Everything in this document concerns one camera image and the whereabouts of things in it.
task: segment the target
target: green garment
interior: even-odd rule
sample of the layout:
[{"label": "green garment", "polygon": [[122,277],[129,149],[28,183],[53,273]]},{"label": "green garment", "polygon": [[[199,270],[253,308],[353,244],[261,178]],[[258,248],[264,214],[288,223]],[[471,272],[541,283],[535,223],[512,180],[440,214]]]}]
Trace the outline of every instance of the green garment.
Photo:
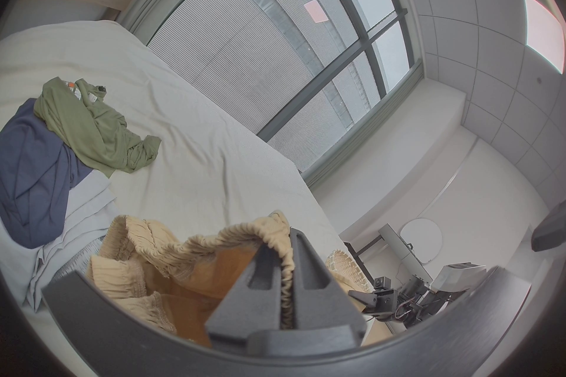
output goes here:
[{"label": "green garment", "polygon": [[59,77],[51,79],[43,86],[33,112],[80,161],[110,177],[115,169],[132,173],[155,160],[161,139],[148,135],[142,141],[126,129],[124,116],[103,102],[103,86],[81,79],[74,90],[80,90],[81,99]]}]

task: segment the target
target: mattress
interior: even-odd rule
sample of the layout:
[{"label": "mattress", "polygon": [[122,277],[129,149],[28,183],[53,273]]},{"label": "mattress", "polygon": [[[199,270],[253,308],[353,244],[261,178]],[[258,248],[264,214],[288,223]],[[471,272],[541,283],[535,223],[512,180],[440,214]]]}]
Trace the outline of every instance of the mattress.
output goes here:
[{"label": "mattress", "polygon": [[[53,77],[106,86],[105,102],[125,116],[131,131],[162,139],[149,167],[110,178],[122,213],[159,220],[182,241],[280,210],[323,260],[335,249],[346,251],[291,161],[117,23],[46,25],[1,41],[0,128]],[[45,306],[24,313],[73,373],[94,375]]]}]

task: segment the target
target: wicker basket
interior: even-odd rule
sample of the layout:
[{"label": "wicker basket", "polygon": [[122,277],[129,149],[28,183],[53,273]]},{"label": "wicker basket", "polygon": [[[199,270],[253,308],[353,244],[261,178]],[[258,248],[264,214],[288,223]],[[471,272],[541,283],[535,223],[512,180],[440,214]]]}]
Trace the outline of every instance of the wicker basket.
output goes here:
[{"label": "wicker basket", "polygon": [[356,283],[366,292],[372,292],[373,287],[363,274],[356,261],[350,258],[342,250],[334,250],[326,260],[326,267],[334,272],[341,274],[350,281]]}]

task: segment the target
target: white bed sheet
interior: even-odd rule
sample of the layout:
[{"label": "white bed sheet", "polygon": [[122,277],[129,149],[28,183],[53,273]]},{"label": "white bed sheet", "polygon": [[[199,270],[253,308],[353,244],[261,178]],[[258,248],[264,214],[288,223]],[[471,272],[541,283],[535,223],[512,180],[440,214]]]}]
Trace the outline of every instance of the white bed sheet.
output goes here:
[{"label": "white bed sheet", "polygon": [[[162,139],[159,155],[110,190],[121,212],[157,219],[179,240],[282,211],[323,260],[345,247],[294,164],[253,135],[115,22],[68,22],[0,42],[0,128],[53,77],[104,85],[131,131]],[[92,371],[42,307],[28,320],[71,370]]]}]

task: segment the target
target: blue garment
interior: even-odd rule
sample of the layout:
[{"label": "blue garment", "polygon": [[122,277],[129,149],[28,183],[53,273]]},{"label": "blue garment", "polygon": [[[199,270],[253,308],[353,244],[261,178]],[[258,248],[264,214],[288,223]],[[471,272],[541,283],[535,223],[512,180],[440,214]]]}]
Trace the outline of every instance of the blue garment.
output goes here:
[{"label": "blue garment", "polygon": [[91,172],[28,99],[0,131],[0,219],[17,244],[36,248],[63,232],[69,190]]}]

